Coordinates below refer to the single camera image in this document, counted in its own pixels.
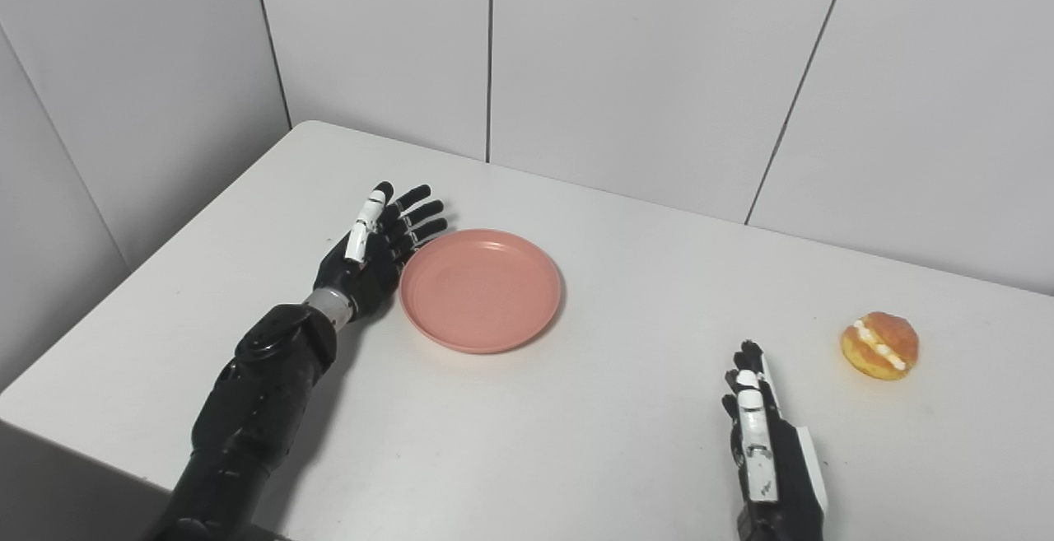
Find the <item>robotic hand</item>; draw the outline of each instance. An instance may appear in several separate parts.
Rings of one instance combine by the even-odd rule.
[[[761,347],[743,342],[725,374],[734,394],[721,403],[731,417],[731,455],[739,467],[741,541],[821,541],[827,492],[807,428],[780,412]]]
[[[413,189],[392,204],[378,185],[348,234],[326,255],[299,305],[271,309],[235,347],[191,433],[193,451],[169,504],[144,539],[239,539],[271,472],[293,444],[311,391],[336,358],[336,334],[376,312],[403,267],[447,228],[441,201]]]

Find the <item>fingertip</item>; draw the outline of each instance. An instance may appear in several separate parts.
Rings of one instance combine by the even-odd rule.
[[[721,405],[724,406],[725,410],[728,412],[728,417],[735,420],[739,417],[739,404],[736,403],[736,397],[731,394],[726,394],[721,398]]]
[[[379,183],[377,183],[377,187],[374,189],[374,191],[379,191],[385,194],[386,204],[388,202],[388,200],[392,198],[392,195],[395,193],[395,189],[392,188],[392,183],[388,181],[380,181]]]

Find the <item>white table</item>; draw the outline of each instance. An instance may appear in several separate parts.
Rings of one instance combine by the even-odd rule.
[[[304,298],[379,179],[430,182],[457,228],[538,244],[565,307],[494,356],[429,342],[397,303],[350,331],[257,524],[297,541],[731,540],[719,398],[753,337],[787,417],[813,429],[827,539],[1049,533],[1054,298],[315,122],[4,391],[0,418],[171,487],[235,343]],[[841,358],[840,331],[872,310],[921,334],[904,381]]]

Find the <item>white tile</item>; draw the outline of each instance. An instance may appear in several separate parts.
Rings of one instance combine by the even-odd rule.
[[[0,389],[126,275],[0,32]]]
[[[743,221],[831,0],[494,0],[491,161]]]
[[[259,0],[0,0],[133,266],[288,131]]]
[[[488,0],[265,0],[293,123],[482,160]]]
[[[1054,288],[1051,0],[838,0],[753,225]]]

